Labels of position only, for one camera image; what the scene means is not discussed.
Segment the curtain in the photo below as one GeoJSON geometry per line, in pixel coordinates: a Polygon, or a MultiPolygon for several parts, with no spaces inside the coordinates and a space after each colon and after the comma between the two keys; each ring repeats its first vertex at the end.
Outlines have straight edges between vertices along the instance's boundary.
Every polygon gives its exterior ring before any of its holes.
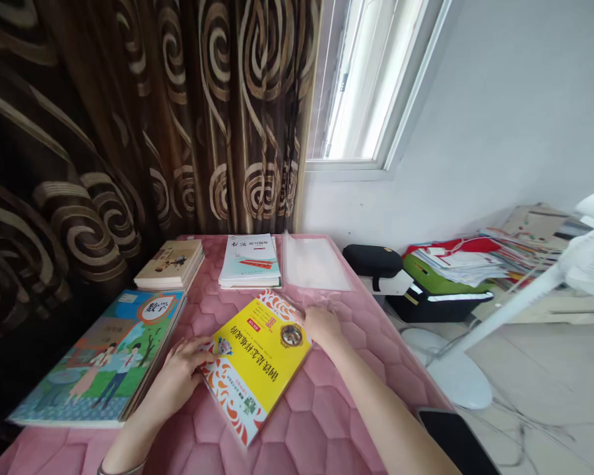
{"type": "Polygon", "coordinates": [[[0,402],[164,239],[293,231],[319,11],[0,0],[0,402]]]}

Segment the smartphone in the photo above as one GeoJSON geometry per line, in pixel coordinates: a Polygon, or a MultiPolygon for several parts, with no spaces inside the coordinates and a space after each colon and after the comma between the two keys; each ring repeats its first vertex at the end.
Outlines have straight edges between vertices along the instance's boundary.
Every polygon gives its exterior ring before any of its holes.
{"type": "Polygon", "coordinates": [[[462,475],[501,475],[459,414],[442,409],[421,408],[416,416],[462,475]]]}

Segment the window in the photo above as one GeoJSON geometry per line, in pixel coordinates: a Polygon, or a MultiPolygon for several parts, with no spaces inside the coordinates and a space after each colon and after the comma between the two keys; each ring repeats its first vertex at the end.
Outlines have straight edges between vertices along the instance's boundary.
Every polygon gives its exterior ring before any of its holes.
{"type": "Polygon", "coordinates": [[[442,4],[443,0],[325,2],[309,172],[332,179],[387,178],[384,172],[402,155],[405,116],[416,96],[423,61],[432,51],[430,39],[440,24],[442,4]]]}

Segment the pink quilted mat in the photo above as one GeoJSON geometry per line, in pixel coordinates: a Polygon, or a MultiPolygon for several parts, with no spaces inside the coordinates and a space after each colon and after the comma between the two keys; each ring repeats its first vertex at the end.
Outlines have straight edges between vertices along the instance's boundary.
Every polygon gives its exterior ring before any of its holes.
{"type": "MultiPolygon", "coordinates": [[[[226,236],[197,239],[203,240],[207,257],[189,291],[187,308],[172,341],[183,335],[215,332],[260,293],[221,290],[218,276],[226,236]]],[[[280,237],[277,244],[280,253],[280,237]]],[[[350,343],[409,408],[451,408],[335,244],[330,244],[354,291],[321,291],[317,300],[328,301],[350,343]]],[[[293,286],[285,286],[279,293],[298,305],[311,303],[293,286]]],[[[116,433],[27,428],[0,458],[0,475],[94,474],[116,433]]],[[[385,474],[385,468],[337,370],[315,345],[246,452],[226,427],[207,389],[202,386],[195,391],[161,430],[145,468],[145,474],[191,473],[350,475],[385,474]]]]}

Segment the green box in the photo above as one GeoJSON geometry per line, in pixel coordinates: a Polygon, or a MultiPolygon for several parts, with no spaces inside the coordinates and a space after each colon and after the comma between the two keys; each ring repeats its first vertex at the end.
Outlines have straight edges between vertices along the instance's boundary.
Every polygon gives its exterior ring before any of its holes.
{"type": "Polygon", "coordinates": [[[493,287],[493,284],[487,280],[477,287],[452,282],[439,275],[422,259],[411,254],[407,254],[403,259],[403,269],[432,294],[483,294],[493,287]]]}

